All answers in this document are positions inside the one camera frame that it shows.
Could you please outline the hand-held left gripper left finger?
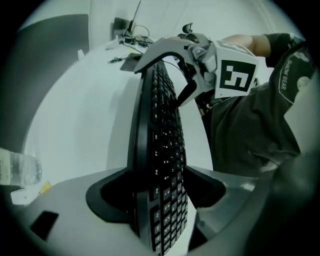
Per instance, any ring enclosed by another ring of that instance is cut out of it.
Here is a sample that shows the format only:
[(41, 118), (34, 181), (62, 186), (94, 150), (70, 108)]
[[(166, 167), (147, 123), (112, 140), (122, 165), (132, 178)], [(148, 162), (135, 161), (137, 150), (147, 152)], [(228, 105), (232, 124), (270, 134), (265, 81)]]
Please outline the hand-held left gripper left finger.
[(45, 256), (156, 256), (132, 229), (133, 185), (128, 168), (68, 179), (16, 217)]

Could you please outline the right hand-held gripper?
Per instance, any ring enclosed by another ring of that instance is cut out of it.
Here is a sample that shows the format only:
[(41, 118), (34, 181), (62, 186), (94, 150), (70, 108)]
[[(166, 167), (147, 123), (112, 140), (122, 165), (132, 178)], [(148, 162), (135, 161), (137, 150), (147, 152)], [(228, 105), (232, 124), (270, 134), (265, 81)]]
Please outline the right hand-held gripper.
[(133, 72), (143, 73), (168, 56), (178, 58), (187, 68), (192, 66), (187, 70), (187, 85), (176, 100), (177, 107), (207, 92), (212, 92), (214, 99), (247, 96), (259, 66), (257, 57), (244, 46), (190, 33), (183, 39), (170, 37), (154, 42)]

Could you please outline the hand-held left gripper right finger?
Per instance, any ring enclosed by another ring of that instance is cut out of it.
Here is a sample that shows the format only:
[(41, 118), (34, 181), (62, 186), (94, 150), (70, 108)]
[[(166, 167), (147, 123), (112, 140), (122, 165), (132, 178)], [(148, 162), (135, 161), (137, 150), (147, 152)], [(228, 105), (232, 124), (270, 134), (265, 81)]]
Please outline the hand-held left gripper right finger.
[(272, 174), (238, 176), (186, 166), (184, 186), (195, 209), (189, 253), (248, 253)]

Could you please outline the black keyboard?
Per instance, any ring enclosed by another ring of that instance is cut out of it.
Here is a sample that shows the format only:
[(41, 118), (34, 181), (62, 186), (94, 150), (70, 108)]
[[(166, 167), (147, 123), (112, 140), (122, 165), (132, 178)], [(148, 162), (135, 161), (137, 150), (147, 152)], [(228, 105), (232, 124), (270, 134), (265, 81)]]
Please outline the black keyboard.
[(165, 256), (188, 223), (187, 163), (176, 93), (163, 61), (141, 75), (134, 137), (134, 231), (156, 256)]

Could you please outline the person's right forearm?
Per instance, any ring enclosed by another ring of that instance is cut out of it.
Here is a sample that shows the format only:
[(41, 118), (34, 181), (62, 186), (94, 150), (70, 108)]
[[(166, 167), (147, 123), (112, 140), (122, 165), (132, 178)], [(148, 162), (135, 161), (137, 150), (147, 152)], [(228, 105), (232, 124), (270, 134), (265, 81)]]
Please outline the person's right forearm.
[(233, 43), (246, 47), (257, 57), (269, 58), (271, 55), (271, 44), (265, 34), (243, 35), (236, 34), (222, 39), (224, 42)]

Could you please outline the black mouse pad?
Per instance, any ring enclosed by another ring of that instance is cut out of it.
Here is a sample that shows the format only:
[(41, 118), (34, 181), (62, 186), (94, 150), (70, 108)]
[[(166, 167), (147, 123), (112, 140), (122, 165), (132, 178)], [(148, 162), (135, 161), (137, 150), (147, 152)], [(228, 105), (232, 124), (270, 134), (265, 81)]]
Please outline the black mouse pad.
[(120, 67), (121, 71), (125, 72), (133, 72), (135, 70), (136, 65), (138, 64), (139, 60), (132, 59), (133, 56), (136, 55), (143, 55), (142, 53), (130, 53), (126, 59), (124, 60), (122, 66)]

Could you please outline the yellow paper strip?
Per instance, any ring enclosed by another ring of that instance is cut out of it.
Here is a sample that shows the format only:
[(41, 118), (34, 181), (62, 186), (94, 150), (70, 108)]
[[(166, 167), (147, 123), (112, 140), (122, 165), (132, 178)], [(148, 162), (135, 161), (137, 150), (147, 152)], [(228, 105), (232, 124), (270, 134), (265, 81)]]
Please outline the yellow paper strip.
[(41, 187), (40, 191), (39, 191), (39, 194), (42, 195), (43, 193), (45, 193), (48, 189), (51, 188), (51, 184), (50, 182), (47, 180), (43, 186)]

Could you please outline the person in dark t-shirt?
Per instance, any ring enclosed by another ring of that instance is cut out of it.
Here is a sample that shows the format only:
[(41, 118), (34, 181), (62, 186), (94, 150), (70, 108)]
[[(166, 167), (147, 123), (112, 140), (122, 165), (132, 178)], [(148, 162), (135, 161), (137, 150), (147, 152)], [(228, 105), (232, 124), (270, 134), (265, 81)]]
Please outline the person in dark t-shirt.
[(285, 113), (312, 78), (316, 66), (308, 43), (292, 33), (263, 34), (271, 46), (268, 81), (246, 96), (214, 104), (202, 117), (213, 170), (258, 177), (301, 151)]

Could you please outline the clear water bottle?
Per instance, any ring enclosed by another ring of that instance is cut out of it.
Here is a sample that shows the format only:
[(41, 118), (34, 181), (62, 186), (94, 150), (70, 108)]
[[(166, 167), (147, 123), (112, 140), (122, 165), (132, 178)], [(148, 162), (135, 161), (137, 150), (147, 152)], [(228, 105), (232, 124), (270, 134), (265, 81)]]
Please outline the clear water bottle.
[(32, 186), (42, 179), (40, 161), (30, 155), (16, 153), (0, 147), (0, 185)]

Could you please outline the dark grey partition panel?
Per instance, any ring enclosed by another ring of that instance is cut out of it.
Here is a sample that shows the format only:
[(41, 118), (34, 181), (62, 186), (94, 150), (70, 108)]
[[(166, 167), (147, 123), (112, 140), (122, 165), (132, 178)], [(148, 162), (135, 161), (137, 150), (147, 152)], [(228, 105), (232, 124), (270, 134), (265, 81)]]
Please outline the dark grey partition panel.
[(68, 14), (21, 29), (0, 86), (0, 145), (21, 152), (32, 119), (47, 92), (89, 51), (89, 16)]

